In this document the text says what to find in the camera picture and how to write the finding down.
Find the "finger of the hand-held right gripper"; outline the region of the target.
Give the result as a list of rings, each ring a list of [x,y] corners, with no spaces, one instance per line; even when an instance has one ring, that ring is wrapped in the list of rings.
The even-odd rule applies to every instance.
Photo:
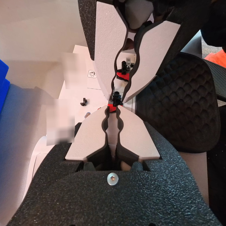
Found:
[[[107,100],[111,99],[117,58],[125,47],[128,25],[118,7],[97,1],[94,68]]]
[[[139,94],[154,79],[179,28],[180,24],[159,21],[142,31],[135,50],[135,66],[130,72],[122,97],[123,103]]]

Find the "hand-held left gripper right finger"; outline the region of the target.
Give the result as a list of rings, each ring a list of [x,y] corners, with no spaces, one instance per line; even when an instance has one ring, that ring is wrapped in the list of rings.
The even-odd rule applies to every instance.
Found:
[[[120,105],[116,107],[116,117],[119,129],[116,153],[120,160],[143,162],[160,158],[142,119]]]

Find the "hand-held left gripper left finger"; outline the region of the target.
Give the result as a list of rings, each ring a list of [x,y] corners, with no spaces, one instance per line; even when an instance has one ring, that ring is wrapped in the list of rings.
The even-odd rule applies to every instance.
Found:
[[[86,161],[108,143],[109,106],[105,105],[83,120],[65,159]]]

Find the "red and black brick assembly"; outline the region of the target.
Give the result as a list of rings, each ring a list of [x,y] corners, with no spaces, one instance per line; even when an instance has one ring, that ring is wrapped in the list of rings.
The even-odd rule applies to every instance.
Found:
[[[112,100],[108,102],[109,106],[109,113],[113,113],[116,111],[117,106],[123,106],[123,103],[121,102],[121,95],[118,91],[114,92],[114,95],[112,96]]]

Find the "person's right forearm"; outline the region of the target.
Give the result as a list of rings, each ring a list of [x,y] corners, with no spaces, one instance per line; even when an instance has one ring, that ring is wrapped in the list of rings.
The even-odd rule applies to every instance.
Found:
[[[216,0],[211,4],[208,21],[201,29],[207,45],[226,50],[226,1]]]

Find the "person's right hand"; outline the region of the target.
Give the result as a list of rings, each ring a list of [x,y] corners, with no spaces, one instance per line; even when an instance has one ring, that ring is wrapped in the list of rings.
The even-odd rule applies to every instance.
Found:
[[[134,41],[130,38],[127,38],[124,50],[132,50],[134,49]]]

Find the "white instruction booklet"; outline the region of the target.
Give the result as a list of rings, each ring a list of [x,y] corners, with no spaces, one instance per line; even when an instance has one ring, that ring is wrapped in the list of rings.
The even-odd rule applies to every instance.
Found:
[[[116,113],[109,113],[107,145],[89,157],[88,160],[66,160],[65,156],[74,142],[75,135],[85,118],[95,112],[99,107],[108,105],[97,80],[97,73],[94,69],[94,62],[90,58],[88,47],[75,45],[73,53],[62,54],[62,64],[64,68],[64,83],[58,99],[52,100],[46,106],[46,136],[40,138],[33,150],[23,198],[25,198],[31,184],[38,177],[38,172],[47,166],[54,164],[69,166],[73,164],[87,165],[91,167],[111,168],[113,151],[117,141],[113,141],[113,136],[117,136],[115,124],[117,122]],[[83,98],[87,99],[87,105],[81,106]]]

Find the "black padded chair seat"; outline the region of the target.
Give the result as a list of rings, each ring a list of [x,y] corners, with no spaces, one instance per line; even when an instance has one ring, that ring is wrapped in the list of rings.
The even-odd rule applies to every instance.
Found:
[[[221,121],[210,68],[180,52],[137,95],[136,114],[178,151],[202,153],[217,144]]]

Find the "orange cloth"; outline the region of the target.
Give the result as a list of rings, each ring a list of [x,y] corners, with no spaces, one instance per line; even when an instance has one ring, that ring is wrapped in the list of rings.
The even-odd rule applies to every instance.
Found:
[[[223,49],[217,53],[208,54],[204,59],[226,67],[226,53]]]

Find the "black mesh chair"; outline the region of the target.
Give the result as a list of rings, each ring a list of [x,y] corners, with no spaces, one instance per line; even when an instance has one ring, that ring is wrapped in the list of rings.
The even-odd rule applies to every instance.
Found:
[[[217,99],[226,102],[226,68],[203,59],[213,75]]]

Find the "blue plastic bin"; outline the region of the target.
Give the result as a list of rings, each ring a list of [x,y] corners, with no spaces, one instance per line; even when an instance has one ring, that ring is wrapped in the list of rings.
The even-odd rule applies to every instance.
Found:
[[[8,69],[8,65],[0,60],[0,112],[2,111],[2,107],[10,86],[10,81],[6,79]]]

